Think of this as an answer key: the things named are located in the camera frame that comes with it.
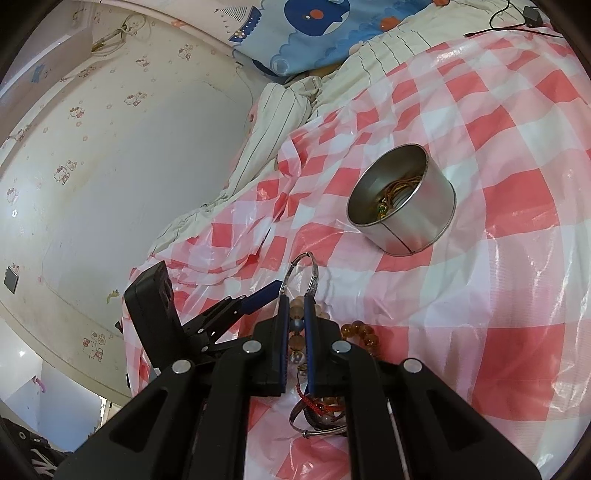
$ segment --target blue gripper pad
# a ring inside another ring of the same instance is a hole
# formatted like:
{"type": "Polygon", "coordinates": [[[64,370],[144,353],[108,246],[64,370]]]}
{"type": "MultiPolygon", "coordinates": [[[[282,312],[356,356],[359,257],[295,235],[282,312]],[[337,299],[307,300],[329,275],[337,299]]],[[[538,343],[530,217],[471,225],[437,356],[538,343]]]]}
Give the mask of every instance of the blue gripper pad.
{"type": "Polygon", "coordinates": [[[280,355],[275,358],[280,359],[279,372],[281,378],[281,388],[285,391],[287,386],[287,359],[288,351],[287,348],[287,337],[290,331],[290,299],[287,295],[281,295],[279,297],[279,308],[277,311],[276,323],[281,332],[281,350],[280,355]]]}
{"type": "Polygon", "coordinates": [[[316,356],[315,344],[319,341],[314,297],[304,296],[304,329],[306,331],[306,362],[308,364],[308,391],[316,394],[316,356]]]}
{"type": "Polygon", "coordinates": [[[252,295],[242,300],[240,313],[242,315],[250,315],[257,310],[260,310],[277,298],[280,288],[281,280],[274,280],[268,285],[265,285],[260,290],[257,290],[252,295]]]}

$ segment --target wire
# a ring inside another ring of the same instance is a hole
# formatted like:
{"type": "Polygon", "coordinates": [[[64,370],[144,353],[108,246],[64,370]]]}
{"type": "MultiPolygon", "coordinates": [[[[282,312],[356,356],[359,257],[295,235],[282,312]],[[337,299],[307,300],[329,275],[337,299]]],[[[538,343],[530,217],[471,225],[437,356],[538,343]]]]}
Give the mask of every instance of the wire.
{"type": "Polygon", "coordinates": [[[125,18],[125,20],[123,20],[123,23],[121,24],[121,26],[117,30],[109,33],[108,35],[105,35],[104,37],[98,39],[96,42],[93,43],[92,48],[90,49],[91,53],[97,57],[106,57],[108,55],[111,55],[112,53],[119,50],[125,44],[125,38],[127,35],[133,35],[133,34],[137,33],[139,31],[139,29],[141,29],[147,23],[147,21],[148,20],[147,20],[146,16],[143,14],[133,13],[131,15],[128,15],[125,18]],[[133,24],[130,24],[129,20],[134,15],[141,16],[142,19],[144,20],[144,23],[142,23],[141,25],[136,26],[136,27],[134,27],[133,24]],[[115,38],[117,35],[121,35],[119,38],[119,41],[117,43],[112,44],[112,45],[108,45],[108,46],[105,44],[111,38],[115,38]]]}
{"type": "MultiPolygon", "coordinates": [[[[511,3],[511,0],[507,0],[507,6],[505,8],[501,8],[498,12],[494,13],[493,16],[491,17],[491,19],[488,21],[488,25],[491,28],[491,30],[496,30],[496,28],[492,26],[492,21],[496,18],[496,16],[500,15],[503,12],[506,12],[507,10],[510,9],[510,7],[515,8],[519,13],[521,13],[519,11],[519,9],[511,3]]],[[[511,28],[512,27],[522,27],[523,25],[525,25],[525,17],[523,18],[523,23],[520,23],[518,25],[512,25],[511,28]]]]}
{"type": "Polygon", "coordinates": [[[544,35],[545,37],[555,37],[555,38],[564,38],[562,35],[552,35],[550,33],[545,33],[545,32],[538,32],[537,30],[525,30],[524,28],[519,28],[519,27],[523,27],[525,25],[525,17],[523,15],[523,12],[521,12],[521,10],[519,10],[519,8],[517,8],[515,5],[513,5],[513,3],[511,3],[511,0],[507,0],[507,6],[505,8],[501,8],[498,12],[495,12],[491,19],[488,21],[488,24],[490,26],[490,28],[487,28],[485,30],[480,30],[478,32],[471,32],[471,33],[467,33],[464,36],[466,38],[470,38],[473,37],[474,35],[478,35],[480,33],[485,33],[485,32],[491,32],[491,31],[503,31],[503,30],[514,30],[514,31],[518,31],[518,32],[529,32],[529,33],[535,33],[537,35],[544,35]],[[497,15],[500,15],[503,12],[506,12],[507,10],[510,9],[510,7],[515,8],[523,17],[523,23],[520,24],[515,24],[515,25],[510,25],[509,27],[493,27],[492,26],[492,21],[496,18],[497,15]]]}

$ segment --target black cable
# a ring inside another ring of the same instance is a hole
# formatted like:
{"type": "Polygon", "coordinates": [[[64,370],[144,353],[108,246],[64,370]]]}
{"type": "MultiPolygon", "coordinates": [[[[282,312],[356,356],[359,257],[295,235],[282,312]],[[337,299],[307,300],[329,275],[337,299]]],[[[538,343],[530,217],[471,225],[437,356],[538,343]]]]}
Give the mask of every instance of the black cable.
{"type": "Polygon", "coordinates": [[[521,16],[524,18],[524,22],[520,23],[520,24],[516,24],[516,25],[510,25],[509,27],[493,27],[492,26],[492,21],[495,19],[495,17],[497,15],[500,15],[503,12],[506,12],[507,10],[509,10],[510,7],[515,8],[519,13],[521,13],[521,11],[515,6],[513,5],[513,3],[511,3],[511,0],[507,0],[507,6],[505,8],[501,8],[498,12],[495,12],[491,19],[488,21],[488,24],[490,26],[490,28],[487,28],[485,30],[480,30],[478,32],[471,32],[471,33],[467,33],[464,36],[466,38],[470,38],[473,37],[474,35],[478,35],[480,33],[485,33],[485,32],[491,32],[491,31],[503,31],[503,30],[514,30],[514,31],[518,31],[518,32],[530,32],[530,33],[535,33],[538,35],[544,35],[545,37],[555,37],[555,38],[564,38],[561,35],[552,35],[550,33],[545,33],[545,32],[538,32],[537,30],[525,30],[523,28],[518,28],[518,27],[523,27],[525,25],[525,17],[523,17],[523,13],[521,13],[521,16]]]}
{"type": "MultiPolygon", "coordinates": [[[[515,5],[513,5],[511,3],[511,0],[507,0],[507,6],[505,8],[501,8],[498,12],[494,13],[492,15],[491,19],[488,21],[488,25],[491,28],[491,30],[496,30],[496,28],[492,26],[492,21],[495,19],[495,17],[497,15],[500,15],[501,13],[506,12],[507,10],[509,10],[510,7],[515,8],[519,12],[519,9],[515,5]]],[[[522,27],[523,25],[525,25],[525,17],[523,19],[523,23],[520,23],[519,25],[511,25],[511,28],[512,27],[522,27]]]]}

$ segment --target metal bangle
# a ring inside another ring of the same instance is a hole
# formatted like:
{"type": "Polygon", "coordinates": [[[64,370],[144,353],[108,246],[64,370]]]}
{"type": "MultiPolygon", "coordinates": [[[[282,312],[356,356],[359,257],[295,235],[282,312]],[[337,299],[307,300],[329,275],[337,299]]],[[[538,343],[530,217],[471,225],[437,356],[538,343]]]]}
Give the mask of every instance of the metal bangle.
{"type": "Polygon", "coordinates": [[[304,257],[310,257],[310,259],[312,260],[312,278],[310,279],[310,285],[308,285],[308,290],[306,290],[306,295],[311,295],[312,297],[316,295],[316,290],[318,289],[318,263],[316,263],[316,259],[314,258],[314,254],[312,252],[304,252],[298,255],[295,258],[295,260],[290,263],[290,267],[287,269],[287,273],[283,278],[283,283],[281,284],[279,295],[285,295],[285,291],[287,289],[287,282],[290,279],[291,274],[293,273],[296,265],[304,257]]]}
{"type": "Polygon", "coordinates": [[[335,428],[329,429],[329,430],[319,430],[319,431],[304,430],[299,427],[296,427],[294,422],[296,421],[296,418],[301,413],[301,411],[304,410],[305,407],[306,407],[306,403],[303,400],[300,400],[298,403],[295,404],[295,406],[293,407],[293,409],[291,410],[291,413],[290,413],[291,428],[300,432],[305,439],[308,439],[311,437],[328,436],[328,435],[340,435],[341,433],[347,432],[347,425],[335,427],[335,428]]]}

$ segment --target white bedsheet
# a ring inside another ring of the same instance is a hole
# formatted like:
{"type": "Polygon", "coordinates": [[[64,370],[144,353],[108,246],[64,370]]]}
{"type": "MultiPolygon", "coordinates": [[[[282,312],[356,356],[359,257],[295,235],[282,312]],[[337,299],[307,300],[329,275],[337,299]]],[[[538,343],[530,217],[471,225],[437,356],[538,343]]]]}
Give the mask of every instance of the white bedsheet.
{"type": "MultiPolygon", "coordinates": [[[[514,0],[522,9],[528,0],[514,0]]],[[[197,236],[211,219],[244,189],[275,168],[277,151],[296,128],[346,105],[369,85],[412,56],[464,34],[489,28],[491,16],[506,6],[505,0],[451,0],[445,7],[429,5],[407,17],[399,26],[363,44],[330,75],[306,77],[289,87],[269,84],[258,102],[256,121],[228,187],[212,203],[176,218],[154,241],[150,254],[172,242],[197,236]]],[[[519,24],[521,13],[511,7],[495,19],[494,26],[519,24]]]]}

